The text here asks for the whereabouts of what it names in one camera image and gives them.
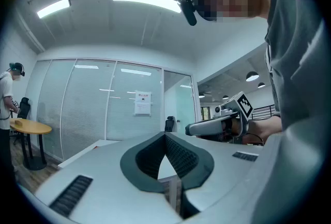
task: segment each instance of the window blinds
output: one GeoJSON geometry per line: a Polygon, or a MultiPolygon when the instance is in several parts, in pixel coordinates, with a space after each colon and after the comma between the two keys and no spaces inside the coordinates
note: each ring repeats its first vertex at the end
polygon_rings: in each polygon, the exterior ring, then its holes
{"type": "MultiPolygon", "coordinates": [[[[51,61],[37,61],[27,84],[25,97],[29,99],[30,111],[27,119],[37,121],[37,109],[41,86],[51,61]]],[[[37,146],[37,137],[31,136],[31,142],[37,146]]]]}
{"type": "Polygon", "coordinates": [[[115,63],[77,60],[62,109],[62,146],[68,159],[104,139],[104,118],[115,63]]]}
{"type": "Polygon", "coordinates": [[[52,132],[43,136],[46,153],[63,160],[60,141],[60,114],[65,87],[75,60],[52,61],[40,91],[37,121],[49,125],[52,132]]]}
{"type": "Polygon", "coordinates": [[[117,63],[111,86],[107,139],[124,140],[160,132],[161,70],[117,63]],[[151,115],[134,115],[136,91],[151,92],[151,115]]]}

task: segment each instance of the glass wall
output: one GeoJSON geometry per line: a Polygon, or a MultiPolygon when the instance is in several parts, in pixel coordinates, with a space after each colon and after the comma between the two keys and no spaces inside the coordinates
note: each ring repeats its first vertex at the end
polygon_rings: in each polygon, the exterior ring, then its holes
{"type": "Polygon", "coordinates": [[[77,60],[62,110],[64,159],[104,139],[104,117],[115,63],[77,60]]]}
{"type": "Polygon", "coordinates": [[[161,131],[161,69],[117,63],[107,114],[107,139],[161,131]],[[135,114],[136,92],[151,93],[150,114],[135,114]]]}
{"type": "Polygon", "coordinates": [[[40,91],[37,121],[49,125],[51,133],[43,136],[46,153],[63,160],[60,140],[60,114],[63,94],[75,60],[52,61],[40,91]]]}
{"type": "Polygon", "coordinates": [[[175,117],[173,132],[185,134],[185,127],[195,122],[191,77],[164,71],[164,118],[175,117]]]}
{"type": "MultiPolygon", "coordinates": [[[[175,104],[165,104],[176,109],[169,115],[180,121],[178,132],[185,133],[185,126],[195,121],[191,78],[169,73],[176,76],[167,93],[175,104]]],[[[59,59],[36,63],[26,94],[38,102],[36,120],[52,127],[43,136],[45,152],[66,160],[98,140],[125,140],[163,131],[161,87],[160,68],[59,59]]]]}

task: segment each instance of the black chair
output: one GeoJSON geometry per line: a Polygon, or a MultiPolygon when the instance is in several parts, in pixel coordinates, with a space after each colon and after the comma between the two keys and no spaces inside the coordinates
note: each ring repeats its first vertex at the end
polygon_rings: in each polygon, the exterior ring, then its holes
{"type": "MultiPolygon", "coordinates": [[[[17,118],[22,118],[22,119],[27,119],[27,115],[29,114],[30,111],[30,105],[28,104],[29,99],[26,97],[23,97],[21,102],[20,102],[20,113],[17,115],[17,118]]],[[[19,134],[14,134],[12,137],[15,137],[14,140],[14,145],[16,143],[16,140],[20,139],[19,134]]]]}
{"type": "Polygon", "coordinates": [[[168,116],[168,118],[166,120],[166,123],[165,123],[164,131],[165,132],[172,132],[174,124],[175,124],[175,117],[174,116],[168,116]]]}

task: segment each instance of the railing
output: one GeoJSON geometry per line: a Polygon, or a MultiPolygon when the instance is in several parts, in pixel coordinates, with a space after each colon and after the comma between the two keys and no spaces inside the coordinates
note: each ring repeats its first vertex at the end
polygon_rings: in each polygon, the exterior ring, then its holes
{"type": "Polygon", "coordinates": [[[274,104],[272,104],[270,106],[256,108],[252,112],[252,115],[251,115],[250,119],[255,119],[256,120],[256,119],[268,118],[268,117],[272,116],[274,111],[275,111],[275,105],[274,104]]]}

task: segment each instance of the cable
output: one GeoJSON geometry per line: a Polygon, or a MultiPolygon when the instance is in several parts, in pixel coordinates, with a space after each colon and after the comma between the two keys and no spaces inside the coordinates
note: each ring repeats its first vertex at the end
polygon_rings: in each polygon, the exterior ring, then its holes
{"type": "Polygon", "coordinates": [[[252,134],[252,133],[246,133],[245,135],[248,135],[248,134],[253,135],[253,136],[256,136],[257,138],[259,138],[261,140],[261,142],[262,142],[262,146],[264,146],[264,141],[263,141],[263,139],[260,136],[258,136],[256,134],[252,134]]]}

